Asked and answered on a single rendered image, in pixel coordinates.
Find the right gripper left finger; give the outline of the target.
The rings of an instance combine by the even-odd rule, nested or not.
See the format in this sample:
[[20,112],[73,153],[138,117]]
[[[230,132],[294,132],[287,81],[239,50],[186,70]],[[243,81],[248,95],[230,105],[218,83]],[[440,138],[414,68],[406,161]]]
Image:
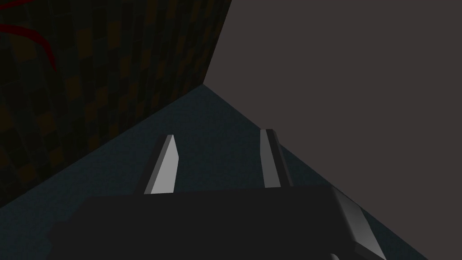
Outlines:
[[160,135],[134,190],[135,195],[174,192],[179,155],[174,135]]

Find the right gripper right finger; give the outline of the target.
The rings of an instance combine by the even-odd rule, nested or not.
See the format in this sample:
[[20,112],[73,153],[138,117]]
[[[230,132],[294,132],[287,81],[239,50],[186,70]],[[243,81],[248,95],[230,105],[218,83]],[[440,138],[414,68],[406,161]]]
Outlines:
[[264,187],[292,187],[293,182],[275,130],[262,129],[259,132],[259,148]]

